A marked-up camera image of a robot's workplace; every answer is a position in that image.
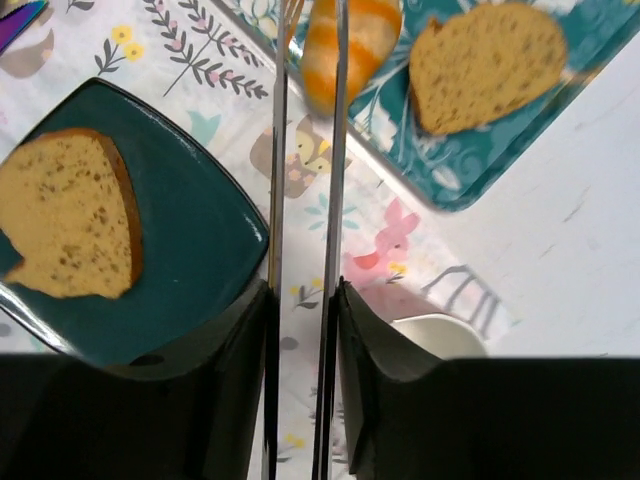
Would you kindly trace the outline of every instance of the orange striped object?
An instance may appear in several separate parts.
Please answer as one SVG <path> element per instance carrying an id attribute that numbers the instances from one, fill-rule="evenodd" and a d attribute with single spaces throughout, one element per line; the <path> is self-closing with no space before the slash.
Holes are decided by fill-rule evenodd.
<path id="1" fill-rule="evenodd" d="M 338 32 L 334 0 L 314 0 L 300 71 L 311 105 L 333 114 L 338 64 Z M 347 101 L 351 103 L 389 58 L 402 28 L 399 0 L 349 0 L 349 70 Z"/>

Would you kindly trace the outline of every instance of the tablecloth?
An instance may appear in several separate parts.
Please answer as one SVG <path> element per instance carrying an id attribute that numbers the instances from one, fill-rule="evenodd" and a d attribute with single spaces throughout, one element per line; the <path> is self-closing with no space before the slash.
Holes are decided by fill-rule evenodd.
<path id="1" fill-rule="evenodd" d="M 0 56 L 0 159 L 92 76 L 190 132 L 268 218 L 273 66 L 215 3 L 52 0 Z M 313 448 L 331 125 L 294 94 L 289 120 L 278 478 L 299 480 L 311 470 Z M 445 310 L 489 342 L 505 333 L 515 320 L 447 248 L 429 213 L 411 211 L 408 193 L 391 190 L 370 159 L 352 151 L 347 157 L 342 271 L 374 310 L 388 321 Z M 46 350 L 0 313 L 0 351 Z M 338 397 L 334 478 L 347 476 L 341 419 Z M 261 425 L 259 419 L 250 479 L 259 478 Z"/>

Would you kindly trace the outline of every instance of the pink rabbit print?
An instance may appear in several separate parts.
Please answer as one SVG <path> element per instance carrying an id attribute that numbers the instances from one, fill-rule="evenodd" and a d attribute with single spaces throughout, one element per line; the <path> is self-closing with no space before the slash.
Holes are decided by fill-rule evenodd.
<path id="1" fill-rule="evenodd" d="M 376 235 L 373 253 L 343 256 L 344 276 L 356 288 L 389 278 L 391 265 L 402 263 L 408 257 L 408 235 L 416 229 L 420 217 L 417 213 L 403 216 L 402 204 L 396 198 L 387 207 L 384 219 L 387 226 Z"/>

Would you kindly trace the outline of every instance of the black object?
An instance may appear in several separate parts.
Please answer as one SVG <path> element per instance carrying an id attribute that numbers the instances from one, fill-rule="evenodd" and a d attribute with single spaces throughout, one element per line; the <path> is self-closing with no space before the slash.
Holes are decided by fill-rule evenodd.
<path id="1" fill-rule="evenodd" d="M 443 361 L 338 296 L 358 480 L 640 478 L 640 361 Z"/>
<path id="2" fill-rule="evenodd" d="M 0 356 L 0 478 L 245 479 L 273 306 L 254 282 L 217 318 L 106 371 Z"/>

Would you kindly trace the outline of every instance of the metal strip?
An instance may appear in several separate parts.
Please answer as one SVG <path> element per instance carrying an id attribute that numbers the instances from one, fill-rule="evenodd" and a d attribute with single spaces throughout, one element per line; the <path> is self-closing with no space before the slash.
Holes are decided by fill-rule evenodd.
<path id="1" fill-rule="evenodd" d="M 269 316 L 265 338 L 264 439 L 262 480 L 275 480 L 278 459 L 278 384 L 280 378 L 280 299 L 282 291 L 282 242 L 284 214 L 284 162 L 287 137 L 288 77 L 285 66 L 287 1 L 280 2 L 276 83 L 273 91 L 273 150 L 271 169 L 271 211 L 269 221 L 269 288 L 277 315 Z"/>
<path id="2" fill-rule="evenodd" d="M 336 0 L 338 27 L 338 65 L 336 103 L 333 116 L 333 155 L 329 187 L 329 219 L 325 256 L 324 293 L 318 368 L 318 398 L 313 451 L 313 480 L 331 480 L 333 445 L 333 407 L 336 377 L 338 311 L 336 290 L 340 281 L 340 245 L 342 240 L 342 204 L 347 146 L 347 61 L 349 50 L 348 0 Z"/>

